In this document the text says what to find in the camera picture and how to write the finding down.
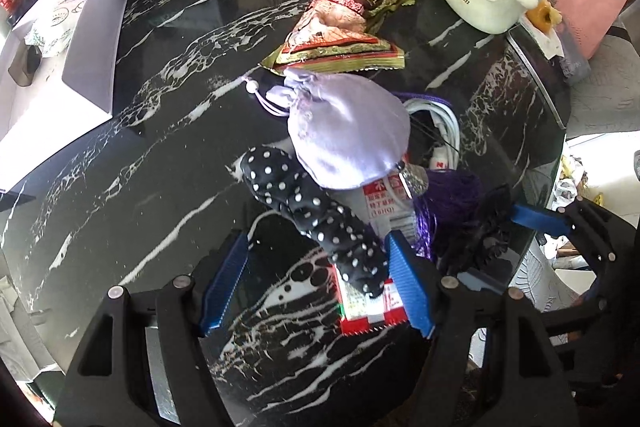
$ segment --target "white bead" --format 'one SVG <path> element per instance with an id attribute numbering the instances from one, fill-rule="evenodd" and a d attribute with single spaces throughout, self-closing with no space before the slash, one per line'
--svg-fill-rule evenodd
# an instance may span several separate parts
<path id="1" fill-rule="evenodd" d="M 257 80 L 253 79 L 246 81 L 246 84 L 244 85 L 246 92 L 250 94 L 255 94 L 258 91 L 258 87 L 260 87 L 260 84 L 258 84 Z"/>

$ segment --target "black plastic part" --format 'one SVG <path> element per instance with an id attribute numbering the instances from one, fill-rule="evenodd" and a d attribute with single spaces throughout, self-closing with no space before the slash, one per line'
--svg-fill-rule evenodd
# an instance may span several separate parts
<path id="1" fill-rule="evenodd" d="M 234 427 L 200 349 L 197 326 L 185 313 L 190 298 L 191 287 L 170 282 L 156 301 L 162 360 L 180 425 Z"/>
<path id="2" fill-rule="evenodd" d="M 136 307 L 141 309 L 148 296 L 143 294 Z M 175 425 L 158 415 L 146 356 L 148 317 L 134 313 L 131 301 L 125 289 L 100 304 L 66 374 L 55 415 L 60 425 Z"/>
<path id="3" fill-rule="evenodd" d="M 438 326 L 414 392 L 412 427 L 452 423 L 470 338 L 482 327 L 487 341 L 478 409 L 466 425 L 604 425 L 604 412 L 611 415 L 613 403 L 633 409 L 630 393 L 640 383 L 640 296 L 634 290 L 640 232 L 587 200 L 572 203 L 565 216 L 572 223 L 572 243 L 597 274 L 579 305 L 540 313 L 519 291 L 499 296 L 438 283 L 440 295 L 434 295 L 431 288 L 431 315 Z M 407 260 L 424 289 L 439 277 L 428 261 Z M 549 337 L 572 332 L 578 332 L 577 340 L 552 346 Z M 591 421 L 596 417 L 601 423 Z"/>

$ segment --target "metal screw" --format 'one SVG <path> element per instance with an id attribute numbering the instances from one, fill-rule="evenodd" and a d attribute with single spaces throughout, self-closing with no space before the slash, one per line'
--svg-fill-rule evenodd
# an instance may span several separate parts
<path id="1" fill-rule="evenodd" d="M 190 284 L 191 277 L 189 277 L 188 275 L 178 275 L 178 277 L 174 279 L 174 287 L 178 288 L 178 290 L 187 288 L 187 286 Z"/>
<path id="2" fill-rule="evenodd" d="M 111 288 L 109 288 L 107 295 L 110 299 L 119 299 L 120 297 L 122 297 L 123 293 L 124 288 L 122 286 L 112 286 Z"/>
<path id="3" fill-rule="evenodd" d="M 509 294 L 509 296 L 516 300 L 519 301 L 520 299 L 522 299 L 524 297 L 524 293 L 522 293 L 522 290 L 520 288 L 516 288 L 514 286 L 512 286 L 511 288 L 509 288 L 507 290 L 507 293 Z"/>
<path id="4" fill-rule="evenodd" d="M 447 290 L 453 290 L 458 287 L 458 285 L 460 284 L 460 281 L 458 281 L 458 279 L 456 279 L 455 277 L 447 275 L 440 280 L 440 283 Z"/>

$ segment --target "drawstring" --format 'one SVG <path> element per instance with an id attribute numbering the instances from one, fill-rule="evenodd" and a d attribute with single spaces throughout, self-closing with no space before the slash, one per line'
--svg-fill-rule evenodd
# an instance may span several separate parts
<path id="1" fill-rule="evenodd" d="M 258 88 L 260 87 L 258 84 L 257 80 L 252 79 L 249 76 L 243 76 L 242 79 L 246 82 L 246 90 L 248 93 L 254 94 L 255 98 L 258 99 L 258 102 L 260 102 L 260 105 L 270 114 L 272 114 L 273 116 L 280 116 L 280 117 L 288 117 L 289 116 L 289 111 L 285 111 L 279 107 L 277 107 L 276 105 L 274 105 L 273 103 L 269 102 L 269 100 L 265 99 L 265 97 L 263 97 L 260 94 L 260 91 L 258 90 Z"/>

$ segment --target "black marble table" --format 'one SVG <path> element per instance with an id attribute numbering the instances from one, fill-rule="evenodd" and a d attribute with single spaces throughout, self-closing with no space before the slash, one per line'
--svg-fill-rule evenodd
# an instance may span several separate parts
<path id="1" fill-rule="evenodd" d="M 129 0 L 113 120 L 0 200 L 0 246 L 61 367 L 111 285 L 160 287 L 261 211 L 233 164 L 285 139 L 286 122 L 235 79 L 283 41 L 308 2 Z M 444 0 L 399 9 L 380 36 L 406 51 L 406 68 L 370 76 L 413 92 L 436 81 L 430 92 L 460 119 L 463 164 L 485 188 L 508 183 L 545 203 L 564 134 L 504 36 L 471 28 Z M 514 230 L 517 256 L 531 237 Z M 233 420 L 368 425 L 402 403 L 427 350 L 418 334 L 401 325 L 341 336 L 324 254 L 277 216 L 261 220 L 255 238 L 225 326 L 203 343 Z M 515 265 L 496 277 L 508 282 Z M 156 340 L 149 331 L 152 354 Z"/>

